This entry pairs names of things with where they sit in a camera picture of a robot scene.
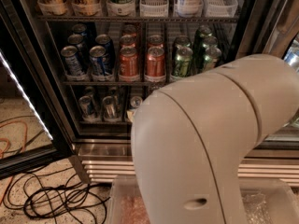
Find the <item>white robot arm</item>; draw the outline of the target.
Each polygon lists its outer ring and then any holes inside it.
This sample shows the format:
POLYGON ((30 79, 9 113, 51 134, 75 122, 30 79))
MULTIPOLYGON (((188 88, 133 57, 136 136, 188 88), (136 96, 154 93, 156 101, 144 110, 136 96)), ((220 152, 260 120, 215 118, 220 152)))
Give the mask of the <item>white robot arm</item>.
POLYGON ((154 91, 131 148, 150 224, 247 224, 238 167, 299 107, 299 76, 255 54, 154 91))

